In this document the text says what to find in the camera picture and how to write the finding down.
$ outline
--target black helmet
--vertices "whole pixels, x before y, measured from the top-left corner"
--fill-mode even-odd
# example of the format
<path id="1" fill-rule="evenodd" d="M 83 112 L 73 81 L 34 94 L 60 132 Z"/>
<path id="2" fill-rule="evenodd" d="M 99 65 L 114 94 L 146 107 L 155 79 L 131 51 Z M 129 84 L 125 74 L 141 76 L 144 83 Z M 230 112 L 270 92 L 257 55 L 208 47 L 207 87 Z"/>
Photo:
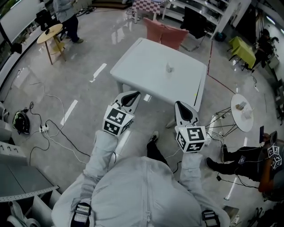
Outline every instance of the black helmet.
<path id="1" fill-rule="evenodd" d="M 15 113 L 13 119 L 13 128 L 16 128 L 19 134 L 30 134 L 30 120 L 23 111 L 18 111 Z"/>

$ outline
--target person's leg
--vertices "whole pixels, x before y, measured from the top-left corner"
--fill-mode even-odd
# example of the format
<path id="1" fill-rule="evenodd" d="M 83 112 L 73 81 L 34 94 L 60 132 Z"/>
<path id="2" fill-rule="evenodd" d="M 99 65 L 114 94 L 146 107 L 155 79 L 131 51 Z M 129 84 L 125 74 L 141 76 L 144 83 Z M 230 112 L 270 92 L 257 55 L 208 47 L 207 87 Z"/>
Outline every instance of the person's leg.
<path id="1" fill-rule="evenodd" d="M 238 149 L 236 152 L 228 152 L 227 146 L 224 144 L 221 147 L 221 151 L 223 152 L 224 161 L 239 161 L 241 156 L 245 156 L 250 161 L 257 160 L 258 156 L 261 152 L 261 148 L 259 147 L 242 147 Z"/>
<path id="2" fill-rule="evenodd" d="M 155 131 L 152 134 L 149 143 L 147 144 L 147 157 L 151 159 L 155 159 L 157 161 L 161 161 L 168 165 L 164 156 L 160 153 L 160 151 L 158 150 L 156 146 L 156 141 L 158 140 L 158 137 L 159 137 L 158 131 Z"/>
<path id="3" fill-rule="evenodd" d="M 244 163 L 240 165 L 238 164 L 238 161 L 234 161 L 230 164 L 219 164 L 217 162 L 214 162 L 211 158 L 207 158 L 206 163 L 210 169 L 221 174 L 236 174 L 240 176 L 246 176 L 253 181 L 260 181 L 257 172 L 257 163 Z"/>
<path id="4" fill-rule="evenodd" d="M 78 29 L 78 19 L 75 15 L 73 15 L 68 20 L 64 21 L 63 26 L 66 28 L 67 36 L 69 36 L 72 42 L 77 42 L 79 37 L 77 36 L 77 29 Z"/>

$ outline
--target glossy floor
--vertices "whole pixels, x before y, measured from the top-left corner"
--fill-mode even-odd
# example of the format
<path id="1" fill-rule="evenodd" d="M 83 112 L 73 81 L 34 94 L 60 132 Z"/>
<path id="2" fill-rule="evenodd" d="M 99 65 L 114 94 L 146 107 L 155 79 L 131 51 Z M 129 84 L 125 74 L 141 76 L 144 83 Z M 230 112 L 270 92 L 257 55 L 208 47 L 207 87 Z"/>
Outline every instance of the glossy floor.
<path id="1" fill-rule="evenodd" d="M 165 19 L 164 23 L 179 27 L 178 22 Z M 110 75 L 113 65 L 120 59 L 125 51 L 139 38 L 146 37 L 146 27 L 142 21 L 134 24 L 134 21 L 125 11 L 99 9 L 89 15 L 79 17 L 80 38 L 84 39 L 82 44 L 73 44 L 66 41 L 64 51 L 67 61 L 59 55 L 53 55 L 53 65 L 50 64 L 44 45 L 34 44 L 26 55 L 19 61 L 5 86 L 1 90 L 3 99 L 9 90 L 10 84 L 18 70 L 22 73 L 12 85 L 5 106 L 11 113 L 9 122 L 17 110 L 29 107 L 34 102 L 32 112 L 39 113 L 42 124 L 51 119 L 58 126 L 63 118 L 61 102 L 55 97 L 49 97 L 45 93 L 59 97 L 67 112 L 74 100 L 78 102 L 72 109 L 66 120 L 63 132 L 72 140 L 76 147 L 82 152 L 90 154 L 93 148 L 95 131 L 101 129 L 103 116 L 107 105 L 113 101 L 118 94 L 115 80 Z M 184 45 L 193 48 L 198 44 L 192 36 L 186 38 Z M 225 143 L 229 151 L 233 152 L 244 144 L 247 146 L 259 146 L 259 128 L 264 125 L 265 131 L 271 133 L 278 131 L 279 137 L 283 138 L 284 131 L 276 118 L 273 94 L 269 84 L 262 74 L 257 70 L 253 75 L 255 82 L 247 71 L 241 71 L 241 63 L 237 60 L 228 61 L 230 52 L 226 50 L 229 45 L 226 42 L 211 42 L 205 38 L 201 47 L 195 52 L 180 51 L 208 65 L 210 53 L 209 75 L 206 77 L 202 103 L 199 117 L 203 125 L 210 123 L 214 113 L 229 107 L 234 93 L 244 95 L 254 108 L 254 124 L 249 133 L 235 130 L 226 137 Z M 93 74 L 102 64 L 106 67 L 93 81 Z M 142 94 L 135 113 L 136 119 L 129 131 L 121 138 L 118 148 L 118 157 L 129 155 L 145 155 L 146 144 L 149 136 L 154 130 L 159 130 L 160 139 L 158 148 L 167 157 L 174 154 L 178 147 L 174 139 L 174 128 L 166 129 L 166 123 L 173 116 L 174 110 L 171 105 Z M 31 133 L 39 129 L 39 116 L 28 113 L 31 121 Z M 57 133 L 55 126 L 49 122 L 49 135 Z M 15 143 L 26 148 L 29 157 L 34 146 L 46 149 L 48 142 L 40 133 L 35 133 L 27 141 L 27 136 L 19 135 L 15 130 L 12 135 Z M 53 139 L 62 145 L 74 149 L 69 141 L 60 133 Z M 88 157 L 75 151 L 78 158 L 84 162 Z M 220 143 L 211 140 L 209 145 L 202 151 L 204 157 L 211 157 L 220 162 Z M 175 170 L 177 162 L 181 160 L 182 152 L 170 157 L 168 163 Z M 47 151 L 34 149 L 31 164 L 37 166 L 45 175 L 64 191 L 82 172 L 85 164 L 80 163 L 73 152 L 60 147 L 50 140 Z M 239 215 L 246 226 L 246 220 L 251 218 L 256 207 L 271 206 L 271 202 L 263 202 L 261 194 L 254 188 L 232 184 L 230 182 L 218 182 L 217 173 L 208 169 L 203 161 L 201 163 L 202 184 L 206 193 L 221 206 L 229 205 L 240 209 Z M 224 180 L 239 183 L 236 176 L 221 176 Z M 258 183 L 243 177 L 244 182 L 257 186 Z"/>

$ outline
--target white protective suit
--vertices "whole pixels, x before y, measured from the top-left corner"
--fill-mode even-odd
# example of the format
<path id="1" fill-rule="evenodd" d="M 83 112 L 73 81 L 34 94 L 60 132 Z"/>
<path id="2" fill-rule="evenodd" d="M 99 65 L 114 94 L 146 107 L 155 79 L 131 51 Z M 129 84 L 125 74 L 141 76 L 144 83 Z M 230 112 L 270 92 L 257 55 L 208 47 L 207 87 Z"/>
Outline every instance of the white protective suit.
<path id="1" fill-rule="evenodd" d="M 116 137 L 96 133 L 95 147 L 83 174 L 53 208 L 52 219 L 57 227 L 70 226 L 82 191 L 91 191 L 92 195 L 90 227 L 206 226 L 201 215 L 206 209 L 218 215 L 221 227 L 229 227 L 227 213 L 201 187 L 201 154 L 184 154 L 177 182 L 166 164 L 148 157 L 122 159 L 108 171 L 116 145 Z M 86 179 L 93 187 L 88 187 Z"/>

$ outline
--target hand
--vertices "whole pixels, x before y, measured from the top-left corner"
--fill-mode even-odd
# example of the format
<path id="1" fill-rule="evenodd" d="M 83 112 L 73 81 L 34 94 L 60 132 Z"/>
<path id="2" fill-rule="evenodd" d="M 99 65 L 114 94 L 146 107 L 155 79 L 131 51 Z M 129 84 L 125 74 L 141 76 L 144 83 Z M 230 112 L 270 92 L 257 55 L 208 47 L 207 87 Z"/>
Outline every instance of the hand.
<path id="1" fill-rule="evenodd" d="M 267 134 L 267 133 L 264 133 L 263 134 L 263 142 L 267 142 L 267 141 L 270 141 L 270 135 Z"/>

